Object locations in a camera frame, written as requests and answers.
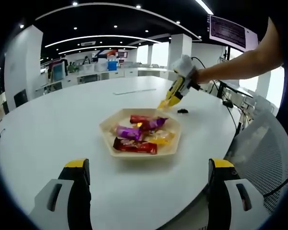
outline yellow candy wrapper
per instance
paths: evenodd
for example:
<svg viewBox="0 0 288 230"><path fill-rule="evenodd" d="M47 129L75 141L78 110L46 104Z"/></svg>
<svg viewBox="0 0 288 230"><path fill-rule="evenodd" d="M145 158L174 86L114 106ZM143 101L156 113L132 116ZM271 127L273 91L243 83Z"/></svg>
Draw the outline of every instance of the yellow candy wrapper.
<svg viewBox="0 0 288 230"><path fill-rule="evenodd" d="M158 145L168 145L171 143L174 137L175 133L158 130L155 133L147 136L145 140Z"/></svg>

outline white column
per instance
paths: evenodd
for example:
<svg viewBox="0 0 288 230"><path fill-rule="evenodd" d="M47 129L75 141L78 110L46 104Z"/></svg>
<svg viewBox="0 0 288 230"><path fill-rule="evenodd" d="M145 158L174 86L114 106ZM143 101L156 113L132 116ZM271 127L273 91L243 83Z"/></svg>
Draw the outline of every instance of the white column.
<svg viewBox="0 0 288 230"><path fill-rule="evenodd" d="M43 32L30 26L9 44L5 56L4 87L9 111L16 108L14 96L26 90L28 100L35 98L40 76L40 51Z"/></svg>
<svg viewBox="0 0 288 230"><path fill-rule="evenodd" d="M172 69L172 64L181 58L182 55L191 56L192 38L184 34L175 34L172 36L169 49L168 68Z"/></svg>
<svg viewBox="0 0 288 230"><path fill-rule="evenodd" d="M263 98L268 95L270 85L271 71L264 73L258 77L256 93Z"/></svg>
<svg viewBox="0 0 288 230"><path fill-rule="evenodd" d="M152 64L152 54L153 54L153 46L148 46L148 60L147 64Z"/></svg>

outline wrapped candy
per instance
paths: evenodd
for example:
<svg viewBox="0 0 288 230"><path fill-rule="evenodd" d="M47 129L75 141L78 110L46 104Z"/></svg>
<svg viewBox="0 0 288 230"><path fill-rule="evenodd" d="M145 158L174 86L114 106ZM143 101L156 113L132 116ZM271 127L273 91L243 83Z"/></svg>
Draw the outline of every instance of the wrapped candy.
<svg viewBox="0 0 288 230"><path fill-rule="evenodd" d="M141 140L142 132L139 128L128 128L120 125L115 125L112 128L112 133L115 135L130 140Z"/></svg>
<svg viewBox="0 0 288 230"><path fill-rule="evenodd" d="M145 140L150 143L158 144L158 145L168 145L171 143L175 134L172 132L158 130L156 132L152 132Z"/></svg>
<svg viewBox="0 0 288 230"><path fill-rule="evenodd" d="M154 120L143 121L142 125L140 126L140 130L148 131L148 130L152 130L156 128L161 128L167 119L168 118L158 117L157 119L154 119Z"/></svg>
<svg viewBox="0 0 288 230"><path fill-rule="evenodd" d="M153 118L150 116L140 116L140 115L131 115L130 116L130 123L135 124L135 123L141 123L143 121L148 121L152 120Z"/></svg>
<svg viewBox="0 0 288 230"><path fill-rule="evenodd" d="M157 154L157 144L147 141L115 138L113 148L124 152L149 153L151 155Z"/></svg>

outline curved ceiling light strip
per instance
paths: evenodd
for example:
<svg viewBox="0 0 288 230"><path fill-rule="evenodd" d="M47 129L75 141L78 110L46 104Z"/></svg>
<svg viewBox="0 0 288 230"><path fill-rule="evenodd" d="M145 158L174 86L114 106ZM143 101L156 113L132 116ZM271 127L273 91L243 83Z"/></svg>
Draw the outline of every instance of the curved ceiling light strip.
<svg viewBox="0 0 288 230"><path fill-rule="evenodd" d="M124 38L134 38L134 39L145 40L145 41L149 41L149 42L161 43L159 41L155 41L155 40L148 39L148 38L126 36L126 35L92 35L92 36L74 37L74 38L62 40L62 41L59 41L59 42L55 42L55 43L49 44L49 45L45 46L45 48L47 48L49 46L53 46L53 45L59 44L59 43L63 43L63 42L68 42L68 41L77 40L77 39L83 39L83 38L94 38L94 37L124 37Z"/></svg>
<svg viewBox="0 0 288 230"><path fill-rule="evenodd" d="M35 19L35 21L47 16L47 15L50 15L52 13L55 13L55 12L59 12L59 11L62 11L62 10L66 10L66 9L69 9L69 8L73 8L73 7L80 7L80 6L93 6L93 5L100 5L100 6L118 6L118 7L124 7L124 8L129 8L129 9L134 9L134 10L137 10L137 11L142 11L142 12L145 12L145 13L149 13L151 15L154 15L156 17L159 17L159 18L162 18L170 23L173 23L174 25L176 26L179 26L181 29L184 29L185 31L187 31L188 33L192 34L193 36L195 36L197 39L199 39L199 41L201 41L201 39L193 32L191 32L190 30L188 30L187 28L183 27L182 25L180 24L177 24L175 21L172 21L171 19L168 19L160 14L157 14L157 13L154 13L154 12L151 12L151 11L148 11L148 10L144 10L142 8L138 9L134 6L128 6L128 5L123 5L123 4L117 4L117 3L108 3L108 2L90 2L90 3L81 3L81 4L78 4L77 6L73 6L73 5L70 5L70 6L65 6L65 7L62 7L62 8L59 8L59 9L56 9L56 10L53 10L53 11L50 11L48 13L45 13L41 16L39 16L38 18Z"/></svg>
<svg viewBox="0 0 288 230"><path fill-rule="evenodd" d="M112 47L116 47L116 48L133 48L133 49L136 49L136 48L137 48L136 46L91 46L91 47L85 47L85 48L67 50L67 51L64 51L64 52L60 52L59 54L65 54L65 53L69 53L69 52L73 52L73 51L78 51L78 50L83 50L83 49L112 48Z"/></svg>

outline human arm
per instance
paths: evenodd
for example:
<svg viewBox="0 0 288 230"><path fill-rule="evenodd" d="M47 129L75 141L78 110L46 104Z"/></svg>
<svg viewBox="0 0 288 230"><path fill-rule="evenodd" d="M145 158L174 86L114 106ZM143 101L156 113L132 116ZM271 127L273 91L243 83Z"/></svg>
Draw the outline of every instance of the human arm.
<svg viewBox="0 0 288 230"><path fill-rule="evenodd" d="M277 30L269 18L268 28L255 50L247 51L237 58L199 70L195 81L249 79L279 67L282 50Z"/></svg>

